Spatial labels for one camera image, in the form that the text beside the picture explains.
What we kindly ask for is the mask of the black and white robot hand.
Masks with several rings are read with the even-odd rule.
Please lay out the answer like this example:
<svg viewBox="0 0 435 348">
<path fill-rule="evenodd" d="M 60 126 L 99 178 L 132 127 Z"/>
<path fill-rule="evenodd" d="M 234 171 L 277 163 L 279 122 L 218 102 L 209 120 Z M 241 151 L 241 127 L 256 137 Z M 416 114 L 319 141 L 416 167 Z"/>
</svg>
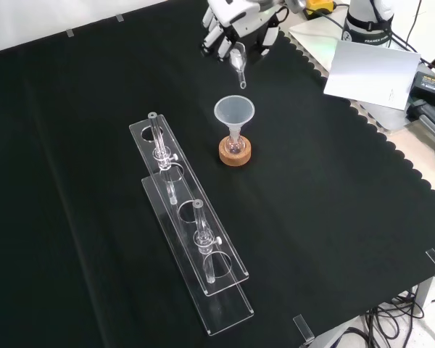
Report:
<svg viewBox="0 0 435 348">
<path fill-rule="evenodd" d="M 289 15 L 284 1 L 208 1 L 202 18 L 202 52 L 224 61 L 240 43 L 250 59 L 263 58 L 276 42 L 279 25 L 286 20 L 279 17 L 281 12 Z"/>
</svg>

